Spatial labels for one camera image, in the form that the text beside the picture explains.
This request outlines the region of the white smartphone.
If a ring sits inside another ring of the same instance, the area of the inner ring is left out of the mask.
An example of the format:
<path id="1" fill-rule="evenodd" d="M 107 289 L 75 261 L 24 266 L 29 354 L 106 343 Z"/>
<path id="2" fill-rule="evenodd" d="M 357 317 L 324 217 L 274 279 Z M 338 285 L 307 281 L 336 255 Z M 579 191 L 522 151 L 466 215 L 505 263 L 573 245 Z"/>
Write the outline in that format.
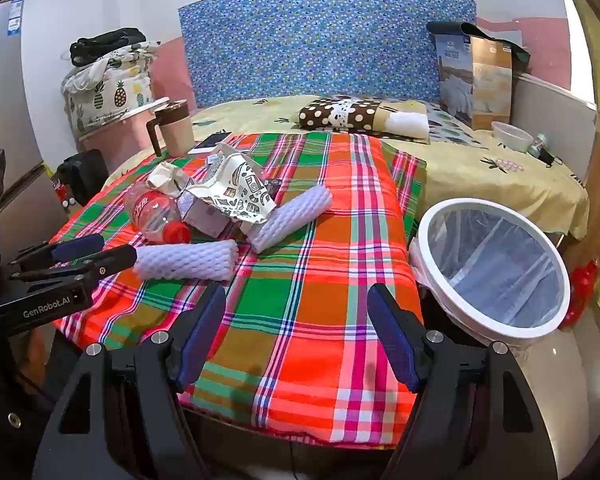
<path id="1" fill-rule="evenodd" d="M 200 141 L 194 148 L 189 150 L 187 154 L 193 155 L 210 153 L 219 143 L 224 141 L 229 135 L 230 133 L 225 130 L 220 130 L 218 132 L 212 133 L 211 136 L 208 136 L 208 138 L 205 138 L 204 140 Z"/>

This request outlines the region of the yellow pineapple bed sheet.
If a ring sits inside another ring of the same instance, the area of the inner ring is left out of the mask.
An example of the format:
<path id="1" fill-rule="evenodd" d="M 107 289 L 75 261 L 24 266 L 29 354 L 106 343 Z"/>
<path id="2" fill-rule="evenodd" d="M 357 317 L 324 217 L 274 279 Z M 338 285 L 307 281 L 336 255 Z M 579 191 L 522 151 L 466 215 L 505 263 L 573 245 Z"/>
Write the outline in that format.
<path id="1" fill-rule="evenodd" d="M 294 121 L 313 94 L 240 100 L 196 110 L 195 139 L 221 130 L 233 138 L 255 133 L 303 132 Z M 426 162 L 419 210 L 457 197 L 490 200 L 519 212 L 545 233 L 583 240 L 590 199 L 579 178 L 563 162 L 547 165 L 527 153 L 498 144 L 486 130 L 471 131 L 449 114 L 427 104 L 429 142 L 385 139 L 383 144 Z"/>

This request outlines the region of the bedding package box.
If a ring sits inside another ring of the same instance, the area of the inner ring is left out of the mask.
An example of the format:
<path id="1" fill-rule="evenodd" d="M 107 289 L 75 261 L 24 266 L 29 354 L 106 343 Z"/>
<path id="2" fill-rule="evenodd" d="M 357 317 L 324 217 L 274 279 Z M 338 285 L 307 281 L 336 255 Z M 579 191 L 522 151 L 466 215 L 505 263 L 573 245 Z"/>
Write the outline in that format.
<path id="1" fill-rule="evenodd" d="M 429 22 L 436 48 L 440 105 L 474 130 L 510 121 L 514 73 L 523 72 L 530 53 L 468 22 Z"/>

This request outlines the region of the pineapple print storage bag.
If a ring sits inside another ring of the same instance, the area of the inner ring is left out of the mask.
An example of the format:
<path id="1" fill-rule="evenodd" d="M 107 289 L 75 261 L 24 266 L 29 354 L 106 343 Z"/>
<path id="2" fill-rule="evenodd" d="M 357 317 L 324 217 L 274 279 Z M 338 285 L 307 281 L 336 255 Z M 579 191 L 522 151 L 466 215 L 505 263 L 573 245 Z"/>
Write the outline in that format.
<path id="1" fill-rule="evenodd" d="M 75 136 L 154 100 L 150 66 L 159 46 L 159 41 L 143 41 L 121 47 L 65 76 L 61 93 Z"/>

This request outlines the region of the black backpack on floor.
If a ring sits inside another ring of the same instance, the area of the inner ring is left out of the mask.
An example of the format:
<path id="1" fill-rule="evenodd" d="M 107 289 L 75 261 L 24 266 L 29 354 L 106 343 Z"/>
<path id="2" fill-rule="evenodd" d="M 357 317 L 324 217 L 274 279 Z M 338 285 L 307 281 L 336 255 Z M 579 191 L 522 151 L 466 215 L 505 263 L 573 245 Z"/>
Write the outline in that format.
<path id="1" fill-rule="evenodd" d="M 57 168 L 60 182 L 68 185 L 81 206 L 102 190 L 109 177 L 102 152 L 97 148 L 66 158 Z"/>

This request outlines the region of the beige brown travel mug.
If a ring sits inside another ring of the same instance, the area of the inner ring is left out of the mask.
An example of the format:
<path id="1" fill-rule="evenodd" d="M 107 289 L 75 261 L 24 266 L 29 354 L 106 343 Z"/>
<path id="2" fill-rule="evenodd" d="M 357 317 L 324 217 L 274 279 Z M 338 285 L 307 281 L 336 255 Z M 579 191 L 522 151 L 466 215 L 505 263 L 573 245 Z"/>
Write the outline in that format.
<path id="1" fill-rule="evenodd" d="M 196 143 L 186 100 L 169 101 L 157 108 L 155 117 L 146 124 L 146 129 L 157 157 L 162 156 L 162 148 L 156 129 L 160 130 L 166 151 L 171 157 L 186 155 Z"/>

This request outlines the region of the small green jar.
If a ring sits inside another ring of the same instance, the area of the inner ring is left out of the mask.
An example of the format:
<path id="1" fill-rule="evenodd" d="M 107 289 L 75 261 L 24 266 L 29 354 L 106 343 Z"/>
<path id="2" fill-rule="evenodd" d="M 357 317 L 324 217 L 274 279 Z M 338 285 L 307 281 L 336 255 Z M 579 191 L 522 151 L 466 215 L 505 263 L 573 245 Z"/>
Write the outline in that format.
<path id="1" fill-rule="evenodd" d="M 527 153 L 534 158 L 540 158 L 545 150 L 547 138 L 542 132 L 538 133 L 527 148 Z"/>

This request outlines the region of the translucent trash bag liner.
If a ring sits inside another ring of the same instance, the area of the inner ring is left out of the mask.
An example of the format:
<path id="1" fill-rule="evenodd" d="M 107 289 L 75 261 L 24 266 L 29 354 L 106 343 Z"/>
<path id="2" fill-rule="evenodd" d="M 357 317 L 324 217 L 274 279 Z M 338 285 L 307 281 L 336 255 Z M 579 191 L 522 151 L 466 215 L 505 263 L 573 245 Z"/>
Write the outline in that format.
<path id="1" fill-rule="evenodd" d="M 531 328 L 559 311 L 564 285 L 550 250 L 501 214 L 442 212 L 430 223 L 428 243 L 445 281 L 488 318 Z"/>

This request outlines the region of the black bag on top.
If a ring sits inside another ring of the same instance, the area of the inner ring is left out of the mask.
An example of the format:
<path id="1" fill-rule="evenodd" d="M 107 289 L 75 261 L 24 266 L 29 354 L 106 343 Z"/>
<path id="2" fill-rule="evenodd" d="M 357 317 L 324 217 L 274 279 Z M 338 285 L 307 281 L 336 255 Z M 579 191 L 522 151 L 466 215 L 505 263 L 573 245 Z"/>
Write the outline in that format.
<path id="1" fill-rule="evenodd" d="M 146 36 L 135 27 L 119 28 L 92 38 L 79 38 L 69 48 L 70 60 L 73 66 L 87 66 L 109 52 L 145 40 Z"/>

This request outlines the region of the patterned paper cup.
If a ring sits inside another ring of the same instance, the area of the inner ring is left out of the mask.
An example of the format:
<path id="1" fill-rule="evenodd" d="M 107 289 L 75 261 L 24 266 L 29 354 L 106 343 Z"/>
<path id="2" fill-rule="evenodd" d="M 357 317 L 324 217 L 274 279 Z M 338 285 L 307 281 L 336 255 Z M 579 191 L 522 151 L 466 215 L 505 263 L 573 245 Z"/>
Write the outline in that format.
<path id="1" fill-rule="evenodd" d="M 185 191 L 214 207 L 233 221 L 262 224 L 276 208 L 261 174 L 262 168 L 247 154 L 219 143 L 206 159 L 200 182 Z"/>

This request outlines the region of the brown polka dot pillow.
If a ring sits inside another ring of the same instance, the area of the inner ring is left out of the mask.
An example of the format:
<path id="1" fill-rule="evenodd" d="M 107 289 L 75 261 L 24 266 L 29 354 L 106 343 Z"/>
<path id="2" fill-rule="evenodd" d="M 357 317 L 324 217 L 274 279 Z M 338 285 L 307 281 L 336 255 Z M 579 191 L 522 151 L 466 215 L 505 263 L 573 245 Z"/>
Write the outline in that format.
<path id="1" fill-rule="evenodd" d="M 304 130 L 326 129 L 429 142 L 426 106 L 413 100 L 319 98 L 298 111 L 296 124 Z"/>

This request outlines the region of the white foam net sleeve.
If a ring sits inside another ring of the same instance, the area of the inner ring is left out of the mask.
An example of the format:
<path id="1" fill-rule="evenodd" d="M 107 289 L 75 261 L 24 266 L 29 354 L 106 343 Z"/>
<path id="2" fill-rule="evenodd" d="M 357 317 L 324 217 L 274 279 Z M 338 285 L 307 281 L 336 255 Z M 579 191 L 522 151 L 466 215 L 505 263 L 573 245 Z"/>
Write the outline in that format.
<path id="1" fill-rule="evenodd" d="M 143 246 L 136 250 L 133 272 L 142 281 L 232 278 L 238 259 L 234 240 L 196 244 Z"/>
<path id="2" fill-rule="evenodd" d="M 248 232 L 247 240 L 260 254 L 316 220 L 331 204 L 332 192 L 323 185 L 315 185 L 274 209 L 268 220 Z"/>

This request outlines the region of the clear bottle red cap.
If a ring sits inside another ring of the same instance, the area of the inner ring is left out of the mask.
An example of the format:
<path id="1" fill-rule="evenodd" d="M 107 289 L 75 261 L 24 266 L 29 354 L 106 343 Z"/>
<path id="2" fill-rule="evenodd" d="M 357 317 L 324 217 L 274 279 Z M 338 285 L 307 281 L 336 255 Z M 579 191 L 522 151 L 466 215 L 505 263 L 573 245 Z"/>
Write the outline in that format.
<path id="1" fill-rule="evenodd" d="M 126 191 L 124 209 L 132 227 L 151 244 L 188 244 L 192 239 L 176 200 L 146 182 L 135 182 Z"/>

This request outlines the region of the pink storage box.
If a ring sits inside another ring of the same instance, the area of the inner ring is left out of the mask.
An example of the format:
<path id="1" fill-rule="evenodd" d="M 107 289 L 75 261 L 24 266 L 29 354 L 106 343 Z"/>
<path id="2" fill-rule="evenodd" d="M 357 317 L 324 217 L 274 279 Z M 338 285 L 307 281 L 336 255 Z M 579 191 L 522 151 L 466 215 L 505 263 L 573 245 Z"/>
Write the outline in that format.
<path id="1" fill-rule="evenodd" d="M 129 118 L 110 122 L 81 136 L 78 145 L 83 151 L 99 150 L 110 174 L 145 148 L 152 152 L 146 124 L 154 118 L 151 110 Z"/>

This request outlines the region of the white milk carton box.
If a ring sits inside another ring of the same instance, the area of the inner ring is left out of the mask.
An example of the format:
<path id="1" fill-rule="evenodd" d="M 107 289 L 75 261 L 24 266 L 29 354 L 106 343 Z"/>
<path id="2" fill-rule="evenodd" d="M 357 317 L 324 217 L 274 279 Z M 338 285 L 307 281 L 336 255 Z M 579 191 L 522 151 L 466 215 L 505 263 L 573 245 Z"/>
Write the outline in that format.
<path id="1" fill-rule="evenodd" d="M 182 221 L 208 237 L 218 238 L 228 226 L 242 227 L 240 220 L 228 214 L 233 208 L 228 198 L 202 200 L 185 190 L 176 204 Z"/>

